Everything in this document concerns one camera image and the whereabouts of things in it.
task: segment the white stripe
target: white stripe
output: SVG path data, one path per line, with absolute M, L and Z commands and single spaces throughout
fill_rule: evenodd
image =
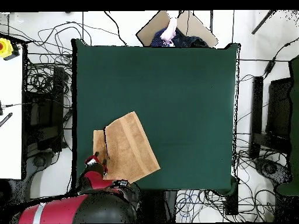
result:
M 45 202 L 40 203 L 39 207 L 37 208 L 37 210 L 35 212 L 35 215 L 33 218 L 33 224 L 40 224 L 41 213 L 43 212 L 45 205 L 46 205 Z

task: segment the white table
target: white table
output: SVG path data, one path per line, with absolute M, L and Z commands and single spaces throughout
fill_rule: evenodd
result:
M 22 102 L 22 50 L 9 61 L 0 58 L 0 101 Z M 13 116 L 0 127 L 0 179 L 21 179 L 22 105 L 4 109 L 0 121 L 9 113 Z

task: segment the black stand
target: black stand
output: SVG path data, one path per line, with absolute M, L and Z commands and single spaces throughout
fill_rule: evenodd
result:
M 263 109 L 263 77 L 253 79 L 252 111 L 251 111 L 251 137 L 249 140 L 249 156 L 259 157 L 260 146 L 265 146 L 281 153 L 291 151 L 288 136 L 288 121 L 290 118 L 290 78 L 271 82 L 269 87 L 269 105 L 267 115 L 266 134 L 262 134 Z
M 260 27 L 265 23 L 265 21 L 268 20 L 268 18 L 273 15 L 276 12 L 276 10 L 270 10 L 267 15 L 262 19 L 262 21 L 257 25 L 257 27 L 254 29 L 254 31 L 252 31 L 252 34 L 255 34 Z

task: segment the black border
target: black border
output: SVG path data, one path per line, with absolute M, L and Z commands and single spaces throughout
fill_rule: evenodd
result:
M 70 193 L 75 192 L 77 182 L 77 45 L 76 39 L 72 44 L 72 181 Z

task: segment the cardboard box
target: cardboard box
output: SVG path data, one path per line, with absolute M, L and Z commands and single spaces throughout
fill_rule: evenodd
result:
M 160 10 L 149 22 L 136 34 L 137 38 L 143 44 L 143 46 L 150 46 L 154 35 L 159 30 L 168 27 L 169 16 L 165 10 Z M 188 14 L 188 10 L 184 11 L 178 18 L 177 28 L 187 36 L 197 36 L 203 39 L 209 47 L 214 47 L 217 45 L 218 40 L 207 29 L 202 22 L 191 12 Z

